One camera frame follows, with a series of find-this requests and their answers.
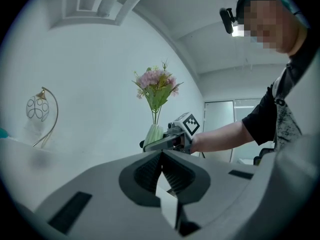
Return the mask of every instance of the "man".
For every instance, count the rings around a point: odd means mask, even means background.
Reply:
[[[244,31],[264,48],[287,54],[290,61],[281,76],[267,88],[260,104],[242,121],[194,136],[191,153],[236,148],[256,141],[275,142],[275,150],[302,135],[285,97],[313,60],[319,47],[311,29],[290,11],[286,0],[239,0],[236,17]]]

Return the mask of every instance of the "black slot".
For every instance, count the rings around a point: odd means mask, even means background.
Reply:
[[[72,225],[75,223],[92,195],[83,192],[77,192],[48,222],[48,224],[67,234]]]
[[[233,175],[233,176],[240,177],[240,178],[244,178],[247,180],[251,180],[251,178],[254,176],[253,173],[243,172],[243,171],[239,171],[239,170],[232,170],[229,172],[229,174]]]

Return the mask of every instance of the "white wall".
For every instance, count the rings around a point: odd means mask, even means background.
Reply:
[[[179,95],[163,106],[159,124],[166,130],[168,122],[187,111],[202,124],[204,101],[196,83],[166,41],[138,15],[129,13],[120,27],[82,24],[49,30],[46,8],[45,0],[33,0],[2,50],[0,127],[12,137],[30,141],[23,135],[26,104],[44,86],[59,103],[46,149],[107,154],[110,160],[140,153],[152,116],[147,101],[136,98],[133,71],[141,75],[166,59],[167,70],[184,83]],[[49,102],[52,121],[54,104]]]
[[[254,65],[229,68],[200,75],[204,101],[262,98],[285,65]]]

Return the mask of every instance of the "green vase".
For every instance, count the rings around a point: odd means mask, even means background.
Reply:
[[[144,139],[143,147],[146,145],[161,140],[164,137],[164,129],[157,124],[152,124]]]

